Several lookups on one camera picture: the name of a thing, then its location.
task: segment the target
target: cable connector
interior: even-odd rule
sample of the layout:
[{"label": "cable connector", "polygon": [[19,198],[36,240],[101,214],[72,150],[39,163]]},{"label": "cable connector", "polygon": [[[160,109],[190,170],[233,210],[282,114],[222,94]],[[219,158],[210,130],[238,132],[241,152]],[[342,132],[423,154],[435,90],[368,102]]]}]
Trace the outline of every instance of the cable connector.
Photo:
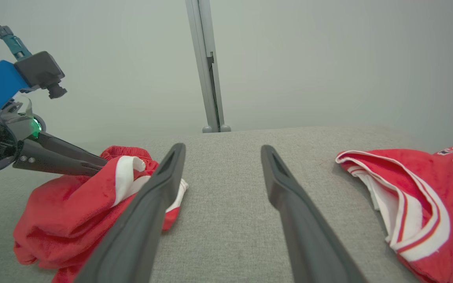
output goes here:
[{"label": "cable connector", "polygon": [[17,61],[23,60],[31,56],[31,52],[27,50],[27,47],[22,43],[20,38],[14,36],[13,32],[8,26],[0,27],[0,39],[5,41],[11,54],[17,59]]}]

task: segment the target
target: gray fabric surface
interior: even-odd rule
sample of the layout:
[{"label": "gray fabric surface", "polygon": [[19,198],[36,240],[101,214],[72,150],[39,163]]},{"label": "gray fabric surface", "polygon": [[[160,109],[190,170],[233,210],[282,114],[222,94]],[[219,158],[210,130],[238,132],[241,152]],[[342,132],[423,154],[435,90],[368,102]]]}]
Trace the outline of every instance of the gray fabric surface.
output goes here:
[{"label": "gray fabric surface", "polygon": [[[275,147],[370,282],[415,282],[385,241],[380,214],[364,185],[334,163],[343,150],[414,145],[383,127],[307,127],[181,137],[136,133],[79,146],[99,154],[110,145],[143,147],[160,161],[187,146],[183,178],[190,184],[178,221],[163,233],[151,281],[292,282],[278,212],[266,195],[260,147]],[[54,174],[0,172],[0,282],[48,282],[54,271],[19,265],[11,233],[36,186]]]}]

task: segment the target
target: red fabric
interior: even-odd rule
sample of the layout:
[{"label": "red fabric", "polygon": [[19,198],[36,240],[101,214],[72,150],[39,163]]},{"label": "red fabric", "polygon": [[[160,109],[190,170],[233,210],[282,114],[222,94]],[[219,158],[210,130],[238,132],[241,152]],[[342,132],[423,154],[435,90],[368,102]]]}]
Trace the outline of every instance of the red fabric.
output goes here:
[{"label": "red fabric", "polygon": [[[435,154],[414,150],[375,150],[367,153],[374,156],[367,156],[361,152],[343,152],[338,155],[337,161],[353,175],[377,175],[399,188],[405,198],[406,195],[410,195],[420,202],[420,208],[415,208],[422,213],[422,230],[413,239],[403,239],[401,235],[404,226],[414,221],[406,217],[406,210],[414,206],[407,206],[405,199],[399,224],[401,225],[400,235],[390,242],[390,245],[395,244],[392,248],[397,253],[397,257],[422,282],[453,283],[453,147]],[[416,176],[411,176],[402,166],[384,158],[398,161]],[[428,197],[424,195],[424,192],[430,190],[433,190],[436,195]],[[437,204],[437,199],[441,200],[442,206],[431,208],[430,203]],[[429,219],[433,216],[436,219],[435,225],[430,226]],[[426,225],[431,229],[424,230]],[[438,240],[441,244],[432,246],[428,244]],[[396,246],[402,241],[413,242]],[[408,256],[411,251],[421,252],[419,255],[423,257],[416,256],[416,259],[412,260],[413,254]]]},{"label": "red fabric", "polygon": [[[137,147],[112,146],[101,157],[108,163],[93,177],[61,176],[36,188],[15,227],[14,252],[22,265],[39,261],[41,268],[58,269],[53,283],[70,283],[106,232],[135,195],[115,201],[115,170],[121,156],[137,156],[146,165],[134,179],[153,174],[158,163]],[[164,230],[179,208],[166,213]]]}]

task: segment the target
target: crumpled red cloth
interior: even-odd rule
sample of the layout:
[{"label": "crumpled red cloth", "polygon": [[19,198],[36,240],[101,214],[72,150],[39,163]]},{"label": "crumpled red cloth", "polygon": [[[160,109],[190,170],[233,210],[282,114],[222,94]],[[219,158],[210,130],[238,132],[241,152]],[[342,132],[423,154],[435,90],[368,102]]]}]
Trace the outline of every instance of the crumpled red cloth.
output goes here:
[{"label": "crumpled red cloth", "polygon": [[[111,146],[101,157],[108,163],[93,177],[61,176],[36,188],[15,227],[14,252],[23,265],[39,261],[58,269],[53,283],[70,283],[135,193],[158,167],[138,147]],[[187,184],[166,212],[164,227],[176,220]]]}]

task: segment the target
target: red garment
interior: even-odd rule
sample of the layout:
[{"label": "red garment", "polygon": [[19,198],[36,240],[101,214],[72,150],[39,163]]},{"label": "red garment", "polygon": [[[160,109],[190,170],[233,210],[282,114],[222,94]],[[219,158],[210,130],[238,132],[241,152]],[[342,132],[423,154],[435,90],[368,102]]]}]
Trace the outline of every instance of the red garment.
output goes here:
[{"label": "red garment", "polygon": [[[108,163],[93,177],[61,176],[36,188],[15,227],[14,252],[23,265],[39,260],[58,268],[52,282],[70,283],[127,208],[158,163],[137,147],[112,146],[101,157]],[[182,180],[163,229],[176,220],[187,184]]]},{"label": "red garment", "polygon": [[367,185],[398,259],[423,282],[453,283],[453,147],[347,151],[336,162]]}]

